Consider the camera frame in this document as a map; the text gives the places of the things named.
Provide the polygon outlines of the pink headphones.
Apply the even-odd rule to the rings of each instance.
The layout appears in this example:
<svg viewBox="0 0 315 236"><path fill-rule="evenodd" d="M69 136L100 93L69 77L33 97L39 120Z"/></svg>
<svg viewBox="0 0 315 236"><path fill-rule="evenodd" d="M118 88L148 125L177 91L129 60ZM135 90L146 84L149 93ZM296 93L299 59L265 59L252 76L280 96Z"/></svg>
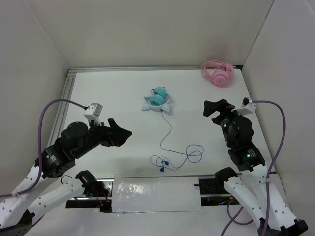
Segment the pink headphones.
<svg viewBox="0 0 315 236"><path fill-rule="evenodd" d="M225 87L233 79L234 67L232 64L211 60L203 63L200 68L201 76L217 87Z"/></svg>

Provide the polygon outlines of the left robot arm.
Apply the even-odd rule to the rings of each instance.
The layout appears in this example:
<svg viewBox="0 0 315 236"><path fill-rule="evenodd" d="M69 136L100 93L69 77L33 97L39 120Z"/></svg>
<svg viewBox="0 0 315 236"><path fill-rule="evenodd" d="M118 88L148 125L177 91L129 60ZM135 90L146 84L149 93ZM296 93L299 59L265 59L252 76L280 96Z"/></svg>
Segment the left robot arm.
<svg viewBox="0 0 315 236"><path fill-rule="evenodd" d="M75 166L75 161L98 145L120 147L132 132L119 127L108 119L109 126L83 122L71 123L55 143L47 147L41 158L36 159L30 173L18 186L23 191L35 183L36 172L40 180L28 193L17 194L3 200L0 204L0 234L2 236L23 236L41 217L67 200L85 195L92 196L98 188L105 195L107 189L87 170L80 171L70 182L42 195L53 182Z"/></svg>

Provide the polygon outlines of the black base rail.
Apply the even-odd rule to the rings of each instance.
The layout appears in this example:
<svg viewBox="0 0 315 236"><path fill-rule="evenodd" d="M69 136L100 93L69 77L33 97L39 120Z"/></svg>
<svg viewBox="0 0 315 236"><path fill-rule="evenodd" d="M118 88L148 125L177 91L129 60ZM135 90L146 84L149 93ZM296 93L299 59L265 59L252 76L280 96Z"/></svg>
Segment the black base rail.
<svg viewBox="0 0 315 236"><path fill-rule="evenodd" d="M98 179L95 187L66 202L66 209L96 208L102 213L112 212L113 179ZM194 185L200 190L202 206L226 206L232 199L213 176L200 177Z"/></svg>

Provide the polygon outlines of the teal cat-ear headphones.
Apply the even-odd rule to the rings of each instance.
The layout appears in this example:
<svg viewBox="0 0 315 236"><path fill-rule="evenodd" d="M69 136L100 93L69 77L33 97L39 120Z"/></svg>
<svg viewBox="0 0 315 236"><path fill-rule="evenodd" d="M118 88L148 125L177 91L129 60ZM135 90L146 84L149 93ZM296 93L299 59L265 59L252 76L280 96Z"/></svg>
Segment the teal cat-ear headphones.
<svg viewBox="0 0 315 236"><path fill-rule="evenodd" d="M165 87L156 87L151 90L151 96L144 97L142 111L164 111L171 112L172 96Z"/></svg>

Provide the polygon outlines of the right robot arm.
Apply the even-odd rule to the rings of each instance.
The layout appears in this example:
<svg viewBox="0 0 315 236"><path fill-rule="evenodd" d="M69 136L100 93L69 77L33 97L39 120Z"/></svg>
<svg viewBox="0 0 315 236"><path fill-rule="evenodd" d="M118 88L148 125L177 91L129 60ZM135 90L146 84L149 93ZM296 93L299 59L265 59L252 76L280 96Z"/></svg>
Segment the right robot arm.
<svg viewBox="0 0 315 236"><path fill-rule="evenodd" d="M219 113L212 122L222 128L230 159L240 172L231 167L216 172L215 188L238 201L255 223L258 235L299 236L309 229L307 223L294 215L270 179L277 157L268 165L252 141L254 130L246 115L254 113L258 103L245 97L237 108L225 99L204 101L205 117Z"/></svg>

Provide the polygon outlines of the white foil cover plate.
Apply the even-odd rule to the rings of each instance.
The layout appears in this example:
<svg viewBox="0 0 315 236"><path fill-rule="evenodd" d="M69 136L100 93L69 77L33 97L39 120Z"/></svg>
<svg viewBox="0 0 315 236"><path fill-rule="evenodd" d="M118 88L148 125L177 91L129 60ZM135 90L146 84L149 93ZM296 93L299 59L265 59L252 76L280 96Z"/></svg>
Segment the white foil cover plate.
<svg viewBox="0 0 315 236"><path fill-rule="evenodd" d="M112 187L114 213L190 212L201 210L196 176L125 177L116 175Z"/></svg>

